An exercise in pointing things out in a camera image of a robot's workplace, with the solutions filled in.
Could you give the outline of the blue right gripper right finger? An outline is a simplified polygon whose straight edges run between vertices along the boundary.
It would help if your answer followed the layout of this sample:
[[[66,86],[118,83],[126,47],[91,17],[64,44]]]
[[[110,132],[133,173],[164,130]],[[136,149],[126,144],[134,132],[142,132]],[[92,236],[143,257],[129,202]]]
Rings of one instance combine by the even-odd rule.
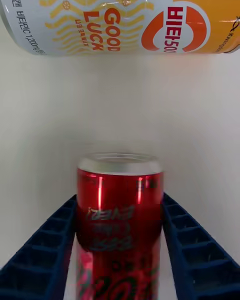
[[[163,230],[179,300],[239,300],[240,266],[175,200],[163,196]]]

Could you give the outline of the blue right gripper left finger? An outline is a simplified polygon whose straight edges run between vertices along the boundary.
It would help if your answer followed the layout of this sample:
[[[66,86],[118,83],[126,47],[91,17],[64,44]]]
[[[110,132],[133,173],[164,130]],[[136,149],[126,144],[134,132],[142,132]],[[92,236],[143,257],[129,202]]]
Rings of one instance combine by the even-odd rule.
[[[76,234],[72,196],[0,270],[2,300],[62,300]]]

